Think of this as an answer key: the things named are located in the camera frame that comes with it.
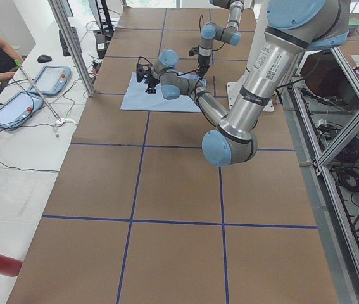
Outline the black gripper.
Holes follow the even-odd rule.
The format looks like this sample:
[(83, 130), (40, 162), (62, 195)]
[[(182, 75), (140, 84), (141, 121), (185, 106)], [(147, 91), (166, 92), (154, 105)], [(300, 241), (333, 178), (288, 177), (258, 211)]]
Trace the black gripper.
[(152, 75), (148, 75), (146, 77), (146, 83), (147, 83), (147, 94), (156, 94), (156, 86), (159, 84), (159, 80), (154, 78)]
[(196, 70), (196, 75), (198, 77), (203, 78), (205, 76), (205, 74), (207, 73), (209, 67), (210, 67), (210, 60), (211, 60), (211, 56), (203, 56), (203, 55), (199, 55), (198, 56), (198, 68)]

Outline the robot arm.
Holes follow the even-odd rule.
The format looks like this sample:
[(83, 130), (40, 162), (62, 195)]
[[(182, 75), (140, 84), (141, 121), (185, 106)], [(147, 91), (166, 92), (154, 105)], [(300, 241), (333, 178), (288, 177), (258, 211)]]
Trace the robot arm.
[(226, 27), (221, 27), (215, 22), (208, 22), (201, 29), (201, 40), (199, 46), (196, 48), (196, 54), (198, 55), (196, 75), (200, 78), (205, 76), (210, 67), (214, 41), (236, 46), (241, 39), (239, 23), (244, 11), (244, 1), (219, 0), (210, 1), (210, 4), (227, 9), (229, 11), (229, 17)]
[(198, 56), (197, 77), (181, 77), (177, 53), (161, 52), (157, 61), (137, 66), (137, 81), (147, 83), (147, 93), (160, 86), (165, 99), (189, 96), (200, 108), (213, 130), (202, 140), (205, 158), (218, 167), (242, 163), (254, 157), (258, 141), (253, 133), (258, 117), (270, 105), (296, 56), (341, 46), (348, 36), (350, 2), (340, 0), (264, 1), (261, 4), (253, 43), (244, 75), (227, 85), (229, 106), (224, 107), (202, 84), (210, 65), (215, 41), (237, 45), (243, 1), (215, 1), (229, 11), (225, 27), (206, 23), (199, 46), (190, 51)]

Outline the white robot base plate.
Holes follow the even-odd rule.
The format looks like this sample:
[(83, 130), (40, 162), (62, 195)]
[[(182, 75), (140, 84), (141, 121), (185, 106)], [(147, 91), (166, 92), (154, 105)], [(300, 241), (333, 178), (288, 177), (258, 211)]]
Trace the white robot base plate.
[[(227, 99), (228, 99), (229, 109), (231, 109), (236, 102), (240, 90), (242, 89), (242, 84), (238, 84), (237, 82), (228, 82), (226, 88), (227, 88)], [(249, 97), (244, 96), (243, 99), (258, 104), (260, 106), (264, 106), (263, 108), (264, 112), (274, 112), (274, 105), (272, 103), (271, 97), (265, 98), (265, 97), (255, 96), (254, 94), (250, 94)]]

